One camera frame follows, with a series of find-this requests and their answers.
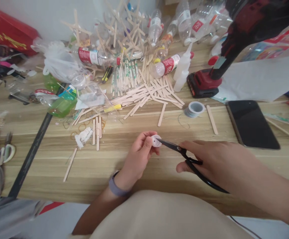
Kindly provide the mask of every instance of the wristband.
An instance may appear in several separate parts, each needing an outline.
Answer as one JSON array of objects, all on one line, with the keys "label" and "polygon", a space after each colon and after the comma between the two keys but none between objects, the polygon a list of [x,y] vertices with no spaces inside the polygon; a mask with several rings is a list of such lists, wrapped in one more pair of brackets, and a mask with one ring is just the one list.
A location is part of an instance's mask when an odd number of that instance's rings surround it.
[{"label": "wristband", "polygon": [[116,171],[109,180],[109,188],[111,192],[117,197],[125,197],[129,194],[131,190],[122,190],[114,182],[114,177],[119,173],[120,170]]}]

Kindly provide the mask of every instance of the black phone screen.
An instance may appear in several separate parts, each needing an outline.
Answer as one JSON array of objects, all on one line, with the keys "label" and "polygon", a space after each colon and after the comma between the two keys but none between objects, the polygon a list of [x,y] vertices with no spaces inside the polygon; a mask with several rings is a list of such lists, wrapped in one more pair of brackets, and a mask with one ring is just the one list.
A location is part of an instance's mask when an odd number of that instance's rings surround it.
[{"label": "black phone screen", "polygon": [[256,101],[229,101],[228,108],[241,144],[254,148],[280,149]]}]

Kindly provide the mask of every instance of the cordless drill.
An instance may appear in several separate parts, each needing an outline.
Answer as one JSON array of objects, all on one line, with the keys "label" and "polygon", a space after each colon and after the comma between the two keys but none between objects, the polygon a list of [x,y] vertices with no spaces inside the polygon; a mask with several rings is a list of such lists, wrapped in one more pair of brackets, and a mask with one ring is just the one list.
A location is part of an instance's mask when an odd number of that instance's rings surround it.
[{"label": "cordless drill", "polygon": [[222,76],[248,45],[276,37],[289,26],[289,0],[227,0],[225,8],[233,20],[212,69],[188,75],[194,98],[216,95]]}]

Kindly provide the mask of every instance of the red packaging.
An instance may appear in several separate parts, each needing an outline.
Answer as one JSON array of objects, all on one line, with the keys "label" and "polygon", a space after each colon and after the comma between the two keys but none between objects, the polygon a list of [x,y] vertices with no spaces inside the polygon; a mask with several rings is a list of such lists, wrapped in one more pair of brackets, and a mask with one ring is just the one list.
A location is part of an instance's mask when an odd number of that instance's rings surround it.
[{"label": "red packaging", "polygon": [[28,56],[37,54],[31,48],[38,37],[36,29],[0,11],[0,44],[6,45]]}]

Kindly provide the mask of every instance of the person's left hand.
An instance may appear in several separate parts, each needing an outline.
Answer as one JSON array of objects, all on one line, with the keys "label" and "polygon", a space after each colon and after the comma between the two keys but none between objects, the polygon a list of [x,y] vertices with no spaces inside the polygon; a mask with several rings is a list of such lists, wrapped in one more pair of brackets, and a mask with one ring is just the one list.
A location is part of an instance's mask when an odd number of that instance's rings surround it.
[{"label": "person's left hand", "polygon": [[160,148],[152,147],[151,136],[155,134],[157,134],[155,131],[142,132],[133,143],[123,168],[114,178],[115,184],[120,189],[131,189],[142,177],[151,155],[153,153],[160,155]]}]

